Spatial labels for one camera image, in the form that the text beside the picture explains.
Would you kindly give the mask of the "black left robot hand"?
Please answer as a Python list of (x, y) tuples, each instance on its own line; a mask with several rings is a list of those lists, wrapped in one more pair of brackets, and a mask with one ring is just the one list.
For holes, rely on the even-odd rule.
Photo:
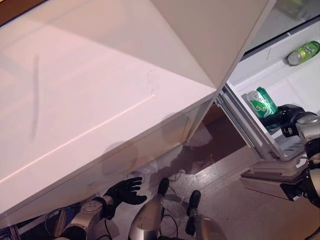
[(108, 196), (113, 201), (113, 206), (117, 208), (121, 203), (129, 205), (140, 205), (147, 200), (146, 195), (138, 195), (141, 189), (142, 177), (133, 177), (122, 180), (110, 187), (104, 196)]

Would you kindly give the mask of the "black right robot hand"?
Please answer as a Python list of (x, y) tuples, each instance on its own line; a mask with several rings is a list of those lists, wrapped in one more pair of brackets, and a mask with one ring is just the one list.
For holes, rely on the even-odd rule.
[(262, 125), (271, 131), (288, 123), (295, 115), (304, 113), (305, 110), (294, 104), (284, 104), (277, 107), (277, 112), (260, 119)]

